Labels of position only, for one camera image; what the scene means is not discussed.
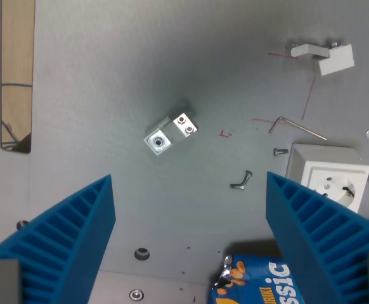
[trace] hole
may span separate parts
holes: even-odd
[[[186,133],[190,134],[193,132],[193,128],[192,127],[187,127],[186,128]]]
[[[157,137],[153,140],[153,144],[156,145],[156,147],[160,147],[164,143],[164,140],[160,137]]]
[[[132,301],[141,301],[144,298],[144,292],[139,289],[131,290],[129,298],[132,299]]]
[[[150,252],[146,248],[138,248],[134,252],[134,257],[139,261],[146,261],[150,257]]]

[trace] metal bracket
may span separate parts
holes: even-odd
[[[174,143],[191,136],[196,131],[195,124],[182,113],[174,120],[165,117],[144,138],[144,142],[156,155],[160,155]]]

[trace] socket hole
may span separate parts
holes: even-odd
[[[134,252],[134,257],[139,260],[139,261],[145,261],[147,259],[149,259],[150,257],[150,252],[149,250],[147,250],[146,248],[138,248],[135,252]]]

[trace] wooden panel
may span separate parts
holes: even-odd
[[[1,18],[1,82],[32,84],[35,0],[2,0]]]
[[[21,140],[31,132],[32,88],[2,86],[1,94],[1,120]],[[2,142],[13,141],[3,130]]]

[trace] chip bag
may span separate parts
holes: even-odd
[[[209,304],[303,304],[290,269],[280,258],[226,257],[220,284],[211,289]]]

